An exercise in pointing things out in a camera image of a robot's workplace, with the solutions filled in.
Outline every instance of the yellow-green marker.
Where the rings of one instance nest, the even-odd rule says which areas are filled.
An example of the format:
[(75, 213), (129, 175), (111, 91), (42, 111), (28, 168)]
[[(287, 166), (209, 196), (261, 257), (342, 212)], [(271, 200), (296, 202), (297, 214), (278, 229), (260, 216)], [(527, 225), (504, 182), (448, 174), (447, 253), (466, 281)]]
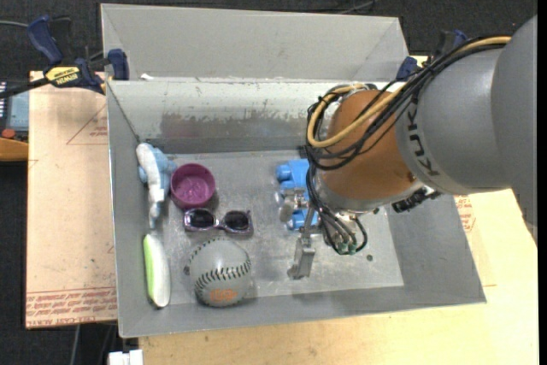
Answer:
[(171, 276), (163, 244), (157, 236), (147, 234), (143, 248), (148, 296), (157, 307), (165, 307), (171, 297)]

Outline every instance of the metal bracket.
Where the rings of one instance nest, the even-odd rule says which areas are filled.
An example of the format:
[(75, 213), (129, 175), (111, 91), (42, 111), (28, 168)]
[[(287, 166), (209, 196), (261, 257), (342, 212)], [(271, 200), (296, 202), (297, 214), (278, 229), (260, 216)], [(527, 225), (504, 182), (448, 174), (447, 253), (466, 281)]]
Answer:
[(293, 280), (309, 277), (311, 265), (314, 261), (315, 249), (311, 246), (311, 239), (300, 237), (297, 241), (297, 249), (294, 253), (294, 263), (287, 271)]

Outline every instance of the yellow cable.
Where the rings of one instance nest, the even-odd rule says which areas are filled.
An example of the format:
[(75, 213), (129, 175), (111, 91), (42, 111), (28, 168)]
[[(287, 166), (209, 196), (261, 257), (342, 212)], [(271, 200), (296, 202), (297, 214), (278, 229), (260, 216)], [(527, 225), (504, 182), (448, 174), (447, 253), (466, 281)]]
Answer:
[[(459, 50), (456, 51), (456, 54), (461, 53), (464, 50), (472, 50), (480, 46), (489, 45), (489, 44), (506, 44), (510, 41), (511, 37), (507, 36), (499, 36), (499, 37), (487, 37), (483, 38), (479, 41), (475, 41), (469, 44), (466, 44), (462, 46)], [(336, 144), (343, 138), (347, 137), (350, 132), (355, 130), (358, 126), (360, 126), (362, 123), (364, 123), (365, 120), (369, 119), (370, 117), (374, 116), (375, 114), (379, 113), (389, 102), (391, 102), (403, 89), (402, 87), (399, 87), (396, 89), (393, 93), (387, 95), (384, 99), (381, 99), (379, 102), (377, 102), (375, 105), (373, 105), (366, 113), (355, 119), (353, 122), (351, 122), (346, 128), (344, 128), (342, 131), (338, 132), (337, 134), (331, 136), (330, 138), (326, 138), (325, 140), (316, 140), (314, 138), (314, 126), (317, 122), (317, 119), (319, 118), (319, 114), (326, 108), (326, 106), (335, 98), (338, 97), (340, 94), (347, 93), (352, 90), (360, 90), (364, 88), (364, 84), (354, 84), (354, 85), (346, 85), (341, 86), (337, 89), (334, 89), (333, 91), (326, 94), (319, 105), (315, 108), (314, 112), (312, 113), (309, 124), (308, 124), (308, 131), (306, 132), (308, 143), (313, 146), (314, 148), (327, 148), (328, 146), (332, 146), (333, 144)]]
[(319, 117), (319, 113), (327, 106), (328, 103), (330, 103), (335, 97), (337, 97), (340, 92), (347, 92), (347, 91), (351, 91), (352, 89), (361, 89), (363, 87), (364, 87), (364, 84), (360, 84), (359, 87), (355, 87), (355, 86), (340, 87), (339, 89), (334, 90), (332, 93), (329, 93), (329, 95), (326, 95), (324, 97), (324, 99), (317, 106), (317, 108), (314, 110), (314, 112), (312, 113), (309, 119), (308, 132), (307, 132), (309, 144), (311, 144), (315, 148), (326, 148), (328, 146), (332, 146), (333, 144), (339, 142), (343, 138), (347, 137), (347, 135), (350, 132), (352, 132), (354, 129), (360, 126), (366, 119), (369, 119), (376, 113), (380, 112), (403, 89), (402, 87), (400, 87), (397, 90), (395, 90), (393, 93), (387, 95), (386, 97), (378, 101), (375, 105), (373, 105), (370, 109), (368, 109), (366, 113), (362, 114), (360, 117), (358, 117), (353, 122), (351, 122), (346, 128), (344, 128), (342, 131), (338, 132), (337, 134), (333, 135), (332, 137), (326, 138), (325, 140), (316, 140), (313, 134), (313, 127), (315, 126), (315, 122), (317, 121), (317, 118)]

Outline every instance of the blue gripper part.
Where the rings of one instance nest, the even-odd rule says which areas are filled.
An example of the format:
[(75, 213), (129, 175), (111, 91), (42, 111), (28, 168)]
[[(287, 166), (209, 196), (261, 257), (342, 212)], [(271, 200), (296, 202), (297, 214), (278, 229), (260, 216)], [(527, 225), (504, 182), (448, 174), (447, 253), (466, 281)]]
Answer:
[[(304, 198), (309, 200), (308, 189), (306, 187), (306, 173), (308, 172), (309, 163), (305, 158), (299, 160), (289, 160), (280, 164), (275, 169), (275, 176), (282, 189), (294, 189), (302, 187), (304, 189)], [(298, 230), (304, 226), (306, 213), (308, 209), (296, 209), (292, 213), (292, 221), (287, 223), (287, 228), (290, 230)], [(312, 225), (317, 224), (317, 212), (314, 213)]]

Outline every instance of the bin floor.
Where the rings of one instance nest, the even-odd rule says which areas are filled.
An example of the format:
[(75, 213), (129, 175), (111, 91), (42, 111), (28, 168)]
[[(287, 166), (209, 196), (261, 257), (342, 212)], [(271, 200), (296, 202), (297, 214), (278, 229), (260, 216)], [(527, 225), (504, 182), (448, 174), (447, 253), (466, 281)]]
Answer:
[(250, 210), (255, 231), (250, 237), (236, 236), (222, 230), (187, 232), (183, 211), (171, 200), (158, 221), (171, 268), (171, 304), (195, 303), (191, 280), (184, 273), (191, 249), (214, 236), (235, 239), (247, 250), (252, 263), (253, 287), (248, 297), (297, 295), (311, 292), (402, 286), (397, 254), (384, 209), (362, 215), (368, 234), (368, 244), (353, 256), (340, 256), (327, 246), (321, 234), (313, 237), (315, 258), (311, 275), (292, 280), (287, 269), (292, 265), (298, 232), (287, 229), (279, 219), (275, 193), (279, 183), (276, 167), (298, 159), (294, 150), (230, 152), (170, 156), (177, 165), (200, 163), (213, 173), (216, 180), (216, 215), (228, 210)]

